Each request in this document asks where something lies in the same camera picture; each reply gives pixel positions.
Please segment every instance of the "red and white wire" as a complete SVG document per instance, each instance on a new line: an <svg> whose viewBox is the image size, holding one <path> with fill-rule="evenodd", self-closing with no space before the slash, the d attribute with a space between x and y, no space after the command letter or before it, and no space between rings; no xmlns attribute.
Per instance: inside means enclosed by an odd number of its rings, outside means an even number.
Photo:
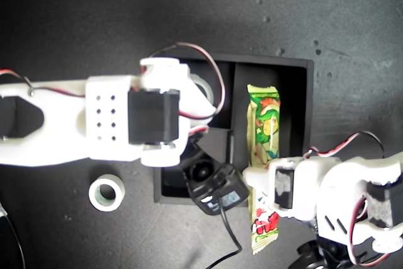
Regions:
<svg viewBox="0 0 403 269"><path fill-rule="evenodd" d="M11 69L0 69L0 76L6 75L6 74L12 75L12 76L17 77L19 79L22 79L28 85L28 87L31 89L31 92L34 92L35 90L38 90L38 89L42 89L42 90L47 90L47 91L53 91L53 92L59 93L59 94L64 94L66 96L71 96L71 97L78 97L78 98L84 98L85 97L85 95L83 95L83 94L71 93L70 91L66 91L66 90L60 89L60 88L48 88L48 87L35 88L35 87L32 86L31 81L27 77L22 76L22 75L18 74L17 72L14 72Z"/></svg>
<svg viewBox="0 0 403 269"><path fill-rule="evenodd" d="M200 125L193 127L189 130L189 135L194 135L197 132L207 132L208 131L208 126L207 125Z"/></svg>
<svg viewBox="0 0 403 269"><path fill-rule="evenodd" d="M222 78L219 66L214 61L213 57L205 49L203 49L202 47L200 47L200 46L198 46L196 44L193 44L193 43L176 42L173 45L170 45L168 47L164 47L163 49L160 49L160 50L156 50L149 57L154 57L155 55L160 54L161 52L166 52L168 50L175 49L176 47L187 47L187 48L196 50L199 53L201 53L204 56L204 58L206 58L207 62L211 65L212 69L214 70L214 72L215 72L215 74L216 74L216 76L218 78L218 81L220 83L220 90L221 90L221 99L220 99L220 101L219 101L214 113L212 113L211 115L201 117L201 116L192 115L190 113L185 113L185 112L182 112L182 111L179 111L179 114L181 116L183 116L183 117L186 117L186 118L189 118L189 119L192 119L192 120L205 120L205 119L209 119L209 118L212 118L212 117L218 115L221 112L221 109L224 107L225 84L224 84L224 80ZM141 68L141 73L143 73L144 71L145 71L145 68L142 67Z"/></svg>
<svg viewBox="0 0 403 269"><path fill-rule="evenodd" d="M358 215L358 211L360 210L361 205L366 201L365 197L361 197L358 201L358 203L356 204L356 206L354 207L353 210L353 215L351 218L351 224L349 226L349 231L348 231L348 244L347 244L347 252L348 252L348 256L350 258L350 261L354 264L354 265L359 265L362 267L371 267L371 266L375 266L376 264L379 264L381 261L383 261L384 259L386 259L389 254L385 253L383 255L381 255L379 258L377 258L375 261L371 261L369 263L359 263L355 257L354 254L354 245L353 245L353 232L354 232L354 226L357 220L357 215Z"/></svg>
<svg viewBox="0 0 403 269"><path fill-rule="evenodd" d="M304 158L307 159L309 158L310 154L312 154L313 152L316 152L316 154L320 157L331 157L334 156L335 154L337 154L339 151L341 151L343 148L345 148L348 144L350 144L354 139L356 139L360 134L367 134L370 135L371 137L373 137L380 145L381 148L383 150L383 146L382 143L380 142L380 139L373 134L372 132L369 132L367 130L362 131L362 132L357 132L351 136L349 136L343 143L339 144L338 146L336 146L335 148L331 149L330 151L326 151L326 152L320 152L318 150L318 148L312 146L309 148L309 150L304 154Z"/></svg>

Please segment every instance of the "roll of tape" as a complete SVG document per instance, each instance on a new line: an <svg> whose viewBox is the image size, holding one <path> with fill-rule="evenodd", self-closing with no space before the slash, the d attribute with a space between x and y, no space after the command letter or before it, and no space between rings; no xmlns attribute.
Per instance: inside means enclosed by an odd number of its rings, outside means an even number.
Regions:
<svg viewBox="0 0 403 269"><path fill-rule="evenodd" d="M214 93L213 93L213 89L211 88L211 86L207 83L206 80L204 80L203 78L201 78L199 75L196 74L190 74L190 79L199 87L201 87L204 92L205 92L205 96L208 100L208 102L210 102L211 104L214 103Z"/></svg>
<svg viewBox="0 0 403 269"><path fill-rule="evenodd" d="M115 198L113 200L108 200L101 194L101 186L108 185L111 186L115 192ZM103 175L95 180L91 184L88 191L89 200L95 208L100 211L114 211L117 209L125 197L125 185L123 181L114 175Z"/></svg>

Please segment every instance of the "black cable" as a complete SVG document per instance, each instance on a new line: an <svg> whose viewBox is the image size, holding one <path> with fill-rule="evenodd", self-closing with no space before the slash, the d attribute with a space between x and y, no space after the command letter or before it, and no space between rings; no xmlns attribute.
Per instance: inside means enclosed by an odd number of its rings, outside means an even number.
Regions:
<svg viewBox="0 0 403 269"><path fill-rule="evenodd" d="M237 246L238 249L236 251L234 251L234 252L231 252L231 253L223 256L221 259L215 261L210 266L208 266L206 269L211 269L211 268L217 266L222 261L225 261L227 258L230 258L231 256L234 256L234 255L237 255L238 253L240 253L242 251L242 246L241 246L241 244L239 244L237 238L235 237L235 235L232 232L232 229L231 229L231 227L230 227L230 225L228 223L228 219L227 219L227 216L226 216L225 211L224 211L224 206L222 205L222 198L221 197L219 197L219 207L220 207L221 218L222 218L222 221L223 221L223 223L225 225L225 228L228 231L231 239L233 240L234 244Z"/></svg>
<svg viewBox="0 0 403 269"><path fill-rule="evenodd" d="M17 244L18 244L18 248L20 249L20 253L21 253L21 260L22 260L22 264L23 264L23 269L25 269L25 268L26 268L26 266L25 266L25 257L24 257L24 252L23 252L23 248L21 247L20 240L18 239L17 232L15 231L15 229L14 229L14 227L13 227L13 225L12 225L12 223L11 223L10 219L8 218L8 216L7 216L7 215L5 215L4 217L7 219L8 224L10 225L10 228L11 228L11 230L12 230L13 234L14 234L15 240L16 240L16 242L17 242Z"/></svg>

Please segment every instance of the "camera lens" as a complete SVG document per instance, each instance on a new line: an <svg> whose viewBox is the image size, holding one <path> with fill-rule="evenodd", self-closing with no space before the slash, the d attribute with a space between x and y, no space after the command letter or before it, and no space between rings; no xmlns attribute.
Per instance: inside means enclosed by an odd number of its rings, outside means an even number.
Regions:
<svg viewBox="0 0 403 269"><path fill-rule="evenodd" d="M213 164L208 161L196 163L191 169L192 178L196 182L207 180L214 172Z"/></svg>

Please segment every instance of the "cable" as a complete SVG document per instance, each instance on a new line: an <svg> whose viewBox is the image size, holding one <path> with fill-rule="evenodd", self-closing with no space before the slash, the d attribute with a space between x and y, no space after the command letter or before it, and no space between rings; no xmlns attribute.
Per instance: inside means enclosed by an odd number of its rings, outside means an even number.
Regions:
<svg viewBox="0 0 403 269"><path fill-rule="evenodd" d="M23 264L23 269L25 269L25 268L26 268L26 266L25 266L25 257L24 257L24 252L23 252L23 248L21 247L20 240L18 239L17 232L15 231L15 229L14 229L14 227L13 227L13 225L12 225L12 223L11 223L10 219L8 218L8 216L7 216L7 215L5 215L4 217L7 219L8 224L10 225L10 228L11 228L11 230L12 230L13 234L14 234L15 240L17 241L18 248L20 249L20 253L21 253L21 260L22 260L22 264Z"/></svg>
<svg viewBox="0 0 403 269"><path fill-rule="evenodd" d="M22 75L18 74L17 72L12 71L11 69L0 69L0 76L5 75L5 74L9 74L14 77L20 78L26 85L28 85L28 87L29 87L28 94L30 96L33 96L33 94L36 90L42 89L42 90L47 90L47 91L53 91L58 94L64 94L64 95L70 96L70 97L85 98L85 95L83 95L83 94L74 94L69 91L65 91L64 89L48 88L48 87L44 87L44 86L36 88L32 85L31 81L27 77L22 76Z"/></svg>
<svg viewBox="0 0 403 269"><path fill-rule="evenodd" d="M358 215L358 211L360 210L362 204L366 201L365 197L361 197L358 201L358 203L356 204L354 210L353 210L353 216L351 218L351 224L349 227L349 232L348 232L348 244L347 244L347 252L348 252L348 256L350 258L350 261L354 264L354 265L359 265L362 267L371 267L371 266L375 266L376 264L379 264L381 261L383 261L384 259L386 259L389 254L385 253L382 255L378 255L377 258L371 258L368 261L366 261L365 263L359 263L355 257L354 254L354 245L353 245L353 232L354 232L354 226L357 220L357 215Z"/></svg>
<svg viewBox="0 0 403 269"><path fill-rule="evenodd" d="M202 47L199 47L198 45L195 45L193 43L176 42L175 44L172 44L168 47L164 47L162 49L156 50L149 57L154 57L157 54L166 52L171 49L175 49L177 47L187 47L187 48L190 48L193 50L197 50L199 53L201 53L204 56L204 58L206 58L207 62L210 64L210 66L213 68L215 74L217 75L217 78L219 79L219 83L220 83L220 89L221 89L221 99L213 114L206 116L206 117L198 117L198 116L194 116L189 113L182 112L182 111L179 111L179 114L183 117L193 119L193 120L204 120L204 119L208 119L208 118L218 115L221 112L222 108L224 107L225 84L224 84L224 80L222 79L222 75L221 75L221 72L220 72L220 69L219 69L217 63L215 63L213 57L205 49L203 49Z"/></svg>
<svg viewBox="0 0 403 269"><path fill-rule="evenodd" d="M197 132L207 132L208 131L208 126L207 125L200 125L193 127L189 130L189 135L194 135Z"/></svg>
<svg viewBox="0 0 403 269"><path fill-rule="evenodd" d="M74 93L70 93L69 91L59 89L59 88L46 88L46 87L33 88L34 91L39 90L39 89L46 90L46 91L53 91L55 93L64 94L64 95L70 96L70 97L77 97L77 98L85 98L86 97L85 94L74 94Z"/></svg>
<svg viewBox="0 0 403 269"><path fill-rule="evenodd" d="M220 207L221 218L222 218L222 221L224 222L225 228L227 229L231 239L233 240L234 244L237 246L238 249L235 250L234 252L231 252L231 253L223 256L222 258L220 258L219 260L215 261L210 266L208 266L206 269L211 269L211 268L217 266L222 261L225 261L227 258L230 258L231 256L234 256L234 255L237 255L238 253L240 253L242 251L242 246L239 244L237 238L235 237L235 235L232 232L232 229L231 229L231 227L230 227L230 225L228 223L227 215L225 214L224 206L222 205L222 198L221 197L219 197L219 207Z"/></svg>
<svg viewBox="0 0 403 269"><path fill-rule="evenodd" d="M383 148L383 144L382 144L381 140L375 134L373 134L372 132L369 132L369 131L365 130L365 131L362 131L362 132L356 132L355 134L352 134L345 141L343 141L342 143L340 143L339 145L337 145L334 149L331 149L330 151L320 152L318 150L318 148L312 146L304 154L304 158L308 159L310 157L310 154L312 154L312 152L316 152L316 154L318 156L320 156L320 157L331 157L331 156L337 154L343 148L345 148L348 144L350 144L359 135L369 135L371 138L376 140L376 142L378 143L379 147L382 150L382 159L385 157L385 149Z"/></svg>
<svg viewBox="0 0 403 269"><path fill-rule="evenodd" d="M6 75L6 74L20 78L23 82L26 83L26 85L28 85L30 88L33 88L31 81L27 77L22 76L22 75L18 74L17 72L14 72L11 69L0 69L0 76Z"/></svg>

